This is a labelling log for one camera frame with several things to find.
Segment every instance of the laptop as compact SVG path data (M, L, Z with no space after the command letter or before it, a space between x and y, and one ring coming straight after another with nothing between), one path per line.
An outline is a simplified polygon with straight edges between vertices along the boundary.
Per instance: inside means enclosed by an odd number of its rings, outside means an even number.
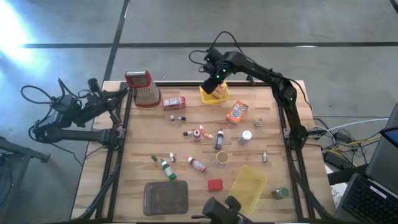
M346 222L398 223L398 103L380 131L365 176L354 174L335 217Z

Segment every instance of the computer monitor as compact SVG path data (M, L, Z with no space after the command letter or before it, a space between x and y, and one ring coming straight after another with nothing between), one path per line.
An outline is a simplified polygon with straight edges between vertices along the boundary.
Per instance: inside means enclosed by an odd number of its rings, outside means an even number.
M392 128L384 128L380 134L385 137L391 144L398 147L398 126Z

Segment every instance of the green bottle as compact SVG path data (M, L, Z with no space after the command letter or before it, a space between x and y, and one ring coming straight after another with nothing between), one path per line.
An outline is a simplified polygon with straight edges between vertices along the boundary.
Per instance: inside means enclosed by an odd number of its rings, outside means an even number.
M160 159L160 163L162 164L162 169L166 173L166 176L170 180L174 180L177 176L174 174L174 172L173 172L172 168L170 167L170 165L166 161L164 161L163 159Z

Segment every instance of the laptop keyboard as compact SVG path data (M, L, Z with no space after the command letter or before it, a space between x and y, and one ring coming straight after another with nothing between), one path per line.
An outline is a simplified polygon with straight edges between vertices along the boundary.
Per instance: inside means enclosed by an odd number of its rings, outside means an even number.
M387 199L372 190L371 186ZM342 206L363 222L396 224L398 223L397 205L397 199L393 196L375 187L364 177L359 177Z

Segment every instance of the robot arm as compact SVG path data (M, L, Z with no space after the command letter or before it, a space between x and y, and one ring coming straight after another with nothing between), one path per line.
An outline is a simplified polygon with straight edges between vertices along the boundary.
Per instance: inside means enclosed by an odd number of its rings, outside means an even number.
M276 73L272 69L266 69L240 52L226 52L224 55L216 49L210 49L205 57L207 63L203 66L210 78L205 80L201 87L210 94L221 84L225 78L232 73L246 73L257 78L271 86L272 94L278 105L280 105L286 114L290 126L289 147L290 149L301 150L308 138L307 130L301 125L299 114L297 113L296 98L297 91L281 73Z

